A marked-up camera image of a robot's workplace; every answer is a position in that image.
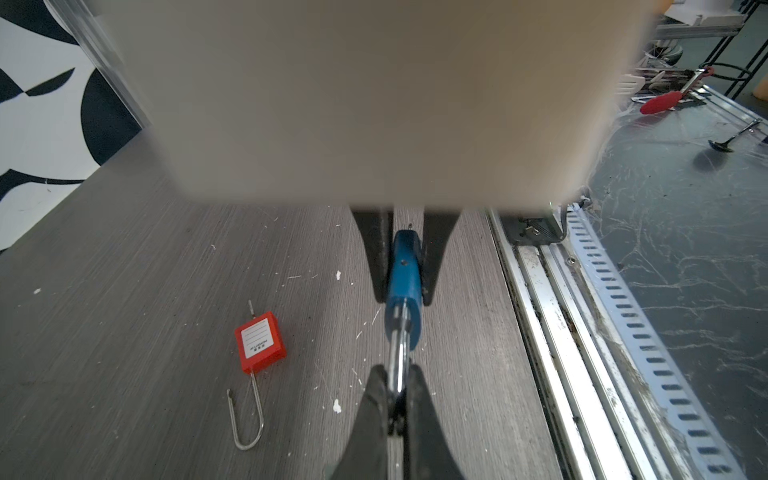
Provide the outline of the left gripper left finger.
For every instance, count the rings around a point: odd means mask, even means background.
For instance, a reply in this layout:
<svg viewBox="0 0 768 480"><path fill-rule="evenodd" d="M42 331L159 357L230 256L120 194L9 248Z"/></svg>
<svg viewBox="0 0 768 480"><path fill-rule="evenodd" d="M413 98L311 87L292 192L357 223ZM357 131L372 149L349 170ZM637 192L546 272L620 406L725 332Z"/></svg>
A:
<svg viewBox="0 0 768 480"><path fill-rule="evenodd" d="M383 365L371 368L344 452L330 479L387 479L389 392Z"/></svg>

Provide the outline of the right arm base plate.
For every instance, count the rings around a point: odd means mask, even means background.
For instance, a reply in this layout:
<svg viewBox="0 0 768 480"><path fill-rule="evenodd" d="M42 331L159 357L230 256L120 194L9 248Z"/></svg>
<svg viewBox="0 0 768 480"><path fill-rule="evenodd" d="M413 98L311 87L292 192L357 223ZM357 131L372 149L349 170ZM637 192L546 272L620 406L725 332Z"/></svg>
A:
<svg viewBox="0 0 768 480"><path fill-rule="evenodd" d="M540 216L500 214L499 221L507 241L513 246L557 244L568 236L568 206L551 208Z"/></svg>

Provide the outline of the black ladle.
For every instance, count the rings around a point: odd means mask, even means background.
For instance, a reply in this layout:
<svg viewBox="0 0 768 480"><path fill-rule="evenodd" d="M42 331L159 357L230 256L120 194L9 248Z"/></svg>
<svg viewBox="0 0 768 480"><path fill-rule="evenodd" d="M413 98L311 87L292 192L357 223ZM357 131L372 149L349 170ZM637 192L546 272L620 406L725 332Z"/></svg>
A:
<svg viewBox="0 0 768 480"><path fill-rule="evenodd" d="M715 140L709 140L708 145L710 148L712 148L715 151L722 152L722 153L731 153L733 149L731 148L731 144L739 137L741 137L743 134L753 131L756 127L758 127L762 123L761 119L756 119L752 122L750 122L748 125L740 129L735 134L731 135L729 138L723 141L715 141Z"/></svg>

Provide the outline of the blue padlock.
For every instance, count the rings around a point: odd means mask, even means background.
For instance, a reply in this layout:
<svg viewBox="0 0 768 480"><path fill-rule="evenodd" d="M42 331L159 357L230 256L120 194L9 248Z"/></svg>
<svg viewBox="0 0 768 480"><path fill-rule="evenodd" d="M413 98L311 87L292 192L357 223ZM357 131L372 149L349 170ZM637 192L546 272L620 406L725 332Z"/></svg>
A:
<svg viewBox="0 0 768 480"><path fill-rule="evenodd" d="M398 231L392 252L385 309L385 329L390 341L387 387L399 398L406 389L410 354L421 336L423 300L417 232Z"/></svg>

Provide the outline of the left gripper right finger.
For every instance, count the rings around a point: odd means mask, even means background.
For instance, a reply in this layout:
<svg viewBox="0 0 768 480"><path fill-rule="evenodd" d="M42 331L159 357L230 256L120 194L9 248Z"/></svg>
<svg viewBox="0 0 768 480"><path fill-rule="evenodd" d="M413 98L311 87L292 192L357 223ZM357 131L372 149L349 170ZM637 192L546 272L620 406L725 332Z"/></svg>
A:
<svg viewBox="0 0 768 480"><path fill-rule="evenodd" d="M422 369L411 364L403 403L404 479L463 479L435 409Z"/></svg>

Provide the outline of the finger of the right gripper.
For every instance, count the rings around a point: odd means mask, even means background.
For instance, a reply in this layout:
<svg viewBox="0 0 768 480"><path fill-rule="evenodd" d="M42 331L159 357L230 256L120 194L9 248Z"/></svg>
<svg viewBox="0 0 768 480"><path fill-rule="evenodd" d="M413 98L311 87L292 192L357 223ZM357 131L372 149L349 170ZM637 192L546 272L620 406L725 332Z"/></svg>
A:
<svg viewBox="0 0 768 480"><path fill-rule="evenodd" d="M461 211L425 210L421 253L421 287L424 305L431 305L450 236Z"/></svg>
<svg viewBox="0 0 768 480"><path fill-rule="evenodd" d="M394 210L392 207L353 206L350 210L363 242L374 297L378 303L385 303L391 265Z"/></svg>

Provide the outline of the red spatula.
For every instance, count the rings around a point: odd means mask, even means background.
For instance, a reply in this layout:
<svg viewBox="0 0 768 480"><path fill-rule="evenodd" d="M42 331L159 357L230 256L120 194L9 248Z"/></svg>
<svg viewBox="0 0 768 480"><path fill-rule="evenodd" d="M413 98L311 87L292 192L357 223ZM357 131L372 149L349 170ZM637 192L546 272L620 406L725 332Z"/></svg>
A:
<svg viewBox="0 0 768 480"><path fill-rule="evenodd" d="M704 78L712 76L714 72L715 68L713 66L706 66L703 69L696 70L694 75L681 90L668 92L648 100L641 106L640 113L642 115L653 115L672 109L678 105L691 90L695 87L699 87Z"/></svg>

